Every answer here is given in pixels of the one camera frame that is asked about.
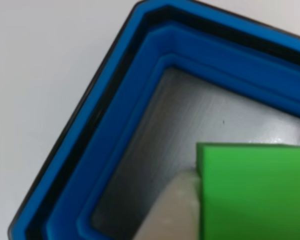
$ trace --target beige object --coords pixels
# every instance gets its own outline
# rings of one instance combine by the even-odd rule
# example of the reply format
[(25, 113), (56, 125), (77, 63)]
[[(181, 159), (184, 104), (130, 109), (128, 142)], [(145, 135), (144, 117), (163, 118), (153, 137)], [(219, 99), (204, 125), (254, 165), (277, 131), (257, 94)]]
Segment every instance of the beige object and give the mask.
[(198, 240), (200, 182), (195, 171), (175, 177), (156, 200), (133, 240)]

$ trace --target blue silicone rim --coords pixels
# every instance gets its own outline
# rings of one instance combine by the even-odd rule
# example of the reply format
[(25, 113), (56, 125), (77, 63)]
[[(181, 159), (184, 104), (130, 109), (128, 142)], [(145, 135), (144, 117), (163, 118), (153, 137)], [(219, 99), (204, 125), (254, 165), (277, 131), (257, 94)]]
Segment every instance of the blue silicone rim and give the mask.
[(91, 227), (91, 212), (170, 66), (300, 117), (298, 37), (194, 1), (139, 3), (12, 221), (10, 239), (109, 239)]

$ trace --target metal bottom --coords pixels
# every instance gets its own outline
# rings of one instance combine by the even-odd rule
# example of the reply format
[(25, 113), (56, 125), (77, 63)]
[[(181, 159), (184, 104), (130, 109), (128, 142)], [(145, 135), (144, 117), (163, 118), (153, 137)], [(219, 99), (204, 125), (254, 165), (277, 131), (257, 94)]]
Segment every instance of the metal bottom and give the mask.
[(97, 203), (93, 227), (115, 240), (132, 239), (166, 184), (195, 168), (197, 142), (300, 145), (300, 118), (166, 70)]

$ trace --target green foam piece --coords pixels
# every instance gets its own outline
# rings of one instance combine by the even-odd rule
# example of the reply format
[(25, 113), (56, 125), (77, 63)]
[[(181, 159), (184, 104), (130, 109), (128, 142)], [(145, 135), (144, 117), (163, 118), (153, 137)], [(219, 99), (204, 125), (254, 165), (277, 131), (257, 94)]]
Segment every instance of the green foam piece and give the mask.
[(300, 147), (198, 144), (201, 240), (300, 240)]

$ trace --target white table surface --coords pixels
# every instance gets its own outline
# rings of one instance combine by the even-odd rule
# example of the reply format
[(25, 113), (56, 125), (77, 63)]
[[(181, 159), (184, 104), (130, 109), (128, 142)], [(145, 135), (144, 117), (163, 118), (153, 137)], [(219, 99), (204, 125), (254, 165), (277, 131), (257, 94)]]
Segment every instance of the white table surface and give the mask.
[[(0, 240), (136, 0), (0, 0)], [(300, 0), (206, 0), (300, 35)]]

